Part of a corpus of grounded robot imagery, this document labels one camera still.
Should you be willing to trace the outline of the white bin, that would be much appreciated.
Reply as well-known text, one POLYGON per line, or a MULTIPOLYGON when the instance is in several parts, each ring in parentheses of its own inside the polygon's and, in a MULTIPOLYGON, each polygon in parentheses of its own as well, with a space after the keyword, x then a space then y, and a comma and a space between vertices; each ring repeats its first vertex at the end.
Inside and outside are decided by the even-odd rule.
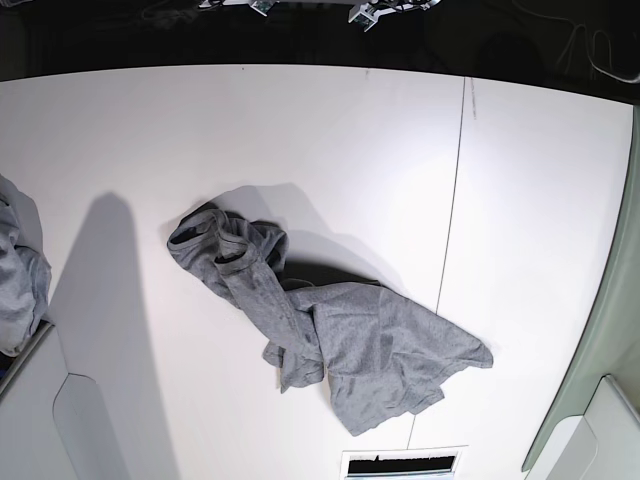
POLYGON ((99 385, 45 324, 1 372, 3 479, 129 479, 99 385))
POLYGON ((611 375, 586 412, 560 421, 528 479, 639 480, 639 412, 611 375))

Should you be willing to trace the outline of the grey t-shirt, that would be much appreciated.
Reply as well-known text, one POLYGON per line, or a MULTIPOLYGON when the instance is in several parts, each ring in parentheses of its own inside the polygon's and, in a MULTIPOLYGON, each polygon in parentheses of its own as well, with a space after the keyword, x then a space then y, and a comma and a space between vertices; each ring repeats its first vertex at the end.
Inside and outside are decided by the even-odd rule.
POLYGON ((273 223, 207 203, 181 220, 167 247, 267 338, 263 357, 283 389, 328 383, 332 409, 354 436, 422 412, 442 400, 451 376, 493 364, 481 340, 382 285, 291 277, 289 239, 273 223))

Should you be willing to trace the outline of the white bin right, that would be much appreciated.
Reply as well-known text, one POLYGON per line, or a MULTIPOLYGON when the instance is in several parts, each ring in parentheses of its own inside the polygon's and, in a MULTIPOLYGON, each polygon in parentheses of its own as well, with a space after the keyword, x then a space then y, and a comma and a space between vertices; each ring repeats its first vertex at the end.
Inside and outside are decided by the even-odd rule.
POLYGON ((528 479, 639 480, 639 412, 611 375, 586 412, 560 421, 528 479))

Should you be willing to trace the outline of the grey clothes pile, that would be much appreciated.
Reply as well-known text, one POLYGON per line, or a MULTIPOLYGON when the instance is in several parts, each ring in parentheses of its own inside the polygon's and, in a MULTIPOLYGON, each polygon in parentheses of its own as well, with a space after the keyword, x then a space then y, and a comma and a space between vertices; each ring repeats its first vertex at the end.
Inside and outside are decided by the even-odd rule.
POLYGON ((1 353, 17 357, 48 309, 51 266, 35 202, 1 178, 1 353))

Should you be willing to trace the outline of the white bin left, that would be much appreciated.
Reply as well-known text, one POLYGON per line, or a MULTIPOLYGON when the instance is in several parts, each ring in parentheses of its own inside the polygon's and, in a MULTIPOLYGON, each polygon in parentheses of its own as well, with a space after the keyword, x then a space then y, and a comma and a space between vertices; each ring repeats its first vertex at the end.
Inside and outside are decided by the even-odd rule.
POLYGON ((3 479, 129 479, 99 385, 45 324, 1 372, 3 479))

